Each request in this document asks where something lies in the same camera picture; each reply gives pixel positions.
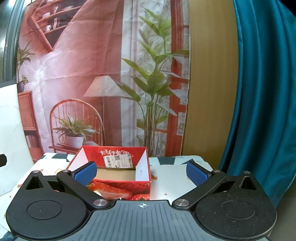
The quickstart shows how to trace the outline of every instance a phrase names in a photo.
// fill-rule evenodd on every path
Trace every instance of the chair backrest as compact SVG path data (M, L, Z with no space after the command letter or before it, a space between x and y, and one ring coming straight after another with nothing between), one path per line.
M57 131L53 129L61 127L60 119L65 119L68 121L68 114L73 118L85 121L98 132L91 134L91 136L87 136L86 141L93 141L99 146L103 146L105 144L104 126L98 111L93 106L82 100L67 99L57 103L49 114L49 124L53 146L55 143L65 142L65 136L59 137Z

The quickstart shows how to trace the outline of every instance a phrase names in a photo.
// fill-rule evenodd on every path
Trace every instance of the teal curtain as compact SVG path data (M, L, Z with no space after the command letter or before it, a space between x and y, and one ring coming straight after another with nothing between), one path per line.
M296 18L279 0L234 0L237 99L220 169L251 171L277 206L296 174Z

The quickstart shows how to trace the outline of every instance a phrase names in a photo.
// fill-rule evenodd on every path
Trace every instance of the chair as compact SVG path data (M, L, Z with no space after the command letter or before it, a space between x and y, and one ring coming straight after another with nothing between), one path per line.
M99 146L105 144L105 132L104 126L98 111L90 104L78 100L78 99L67 99L57 103L49 114L49 125L50 133L52 137L52 146L49 148L57 151L66 152L67 154L76 154L78 148L69 147L65 144L65 136L59 137L54 128L61 126L59 119L68 120L68 115L78 120L85 121L88 125L92 126L98 133L92 133L91 136L86 137L86 141L93 141Z

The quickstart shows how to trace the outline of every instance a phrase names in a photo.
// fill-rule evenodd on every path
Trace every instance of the red box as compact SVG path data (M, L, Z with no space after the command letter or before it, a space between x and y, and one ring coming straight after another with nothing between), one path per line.
M74 171L89 161L98 167L97 176L87 186L90 190L108 200L150 199L151 174L146 147L82 146L67 169Z

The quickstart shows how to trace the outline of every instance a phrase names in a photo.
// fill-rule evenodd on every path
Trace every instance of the silver bolt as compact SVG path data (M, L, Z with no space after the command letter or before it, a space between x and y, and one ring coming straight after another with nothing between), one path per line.
M186 199L178 199L175 201L175 204L179 207L186 207L189 205L189 202Z
M103 207L103 206L106 206L107 204L108 204L108 201L105 199L94 200L94 205L97 207Z

